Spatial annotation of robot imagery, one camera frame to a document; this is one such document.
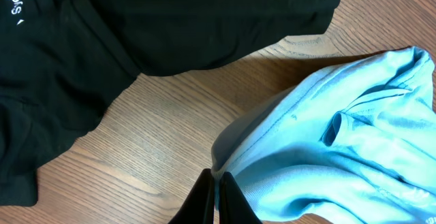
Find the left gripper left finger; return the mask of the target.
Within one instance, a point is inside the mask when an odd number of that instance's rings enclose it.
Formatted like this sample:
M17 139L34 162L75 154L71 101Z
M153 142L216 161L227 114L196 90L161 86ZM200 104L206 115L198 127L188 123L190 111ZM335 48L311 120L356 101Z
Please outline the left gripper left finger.
M213 224L215 180L203 169L179 211L168 224Z

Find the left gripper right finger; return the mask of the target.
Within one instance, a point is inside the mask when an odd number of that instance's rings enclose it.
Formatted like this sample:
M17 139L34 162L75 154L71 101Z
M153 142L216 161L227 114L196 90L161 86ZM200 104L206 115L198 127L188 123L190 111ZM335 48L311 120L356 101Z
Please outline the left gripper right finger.
M219 223L262 224L229 172L219 182Z

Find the light blue printed t-shirt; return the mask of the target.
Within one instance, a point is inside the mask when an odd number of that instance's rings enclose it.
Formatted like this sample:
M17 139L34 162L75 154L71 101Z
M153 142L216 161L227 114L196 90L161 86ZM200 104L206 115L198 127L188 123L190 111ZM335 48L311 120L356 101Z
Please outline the light blue printed t-shirt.
M263 221L434 223L433 70L417 47L325 67L224 129L211 172Z

